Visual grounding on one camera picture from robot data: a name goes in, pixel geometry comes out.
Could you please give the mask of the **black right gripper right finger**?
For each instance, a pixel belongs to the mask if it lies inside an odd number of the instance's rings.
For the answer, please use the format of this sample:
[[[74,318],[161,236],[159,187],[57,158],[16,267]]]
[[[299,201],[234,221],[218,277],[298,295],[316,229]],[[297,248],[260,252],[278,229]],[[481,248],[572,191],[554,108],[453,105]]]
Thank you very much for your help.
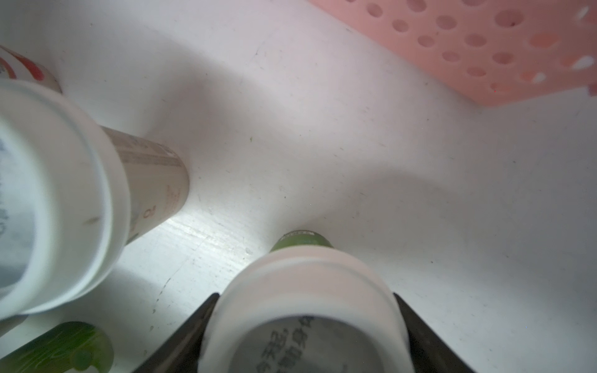
[[[474,373],[397,293],[393,294],[407,327],[416,372]]]

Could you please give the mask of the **pink plastic basket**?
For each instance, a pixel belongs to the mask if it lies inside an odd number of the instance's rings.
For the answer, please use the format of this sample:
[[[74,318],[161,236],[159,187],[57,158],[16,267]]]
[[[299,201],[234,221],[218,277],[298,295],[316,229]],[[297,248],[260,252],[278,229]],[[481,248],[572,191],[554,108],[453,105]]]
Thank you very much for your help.
[[[594,1],[319,1],[317,6],[478,104],[596,94]]]

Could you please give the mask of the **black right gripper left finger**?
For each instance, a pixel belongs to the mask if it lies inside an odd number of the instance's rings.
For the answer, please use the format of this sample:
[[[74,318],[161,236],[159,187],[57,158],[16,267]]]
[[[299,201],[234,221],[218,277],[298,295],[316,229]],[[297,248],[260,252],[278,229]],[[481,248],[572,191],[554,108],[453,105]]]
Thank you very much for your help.
[[[134,373],[197,372],[201,343],[219,293],[210,295]]]

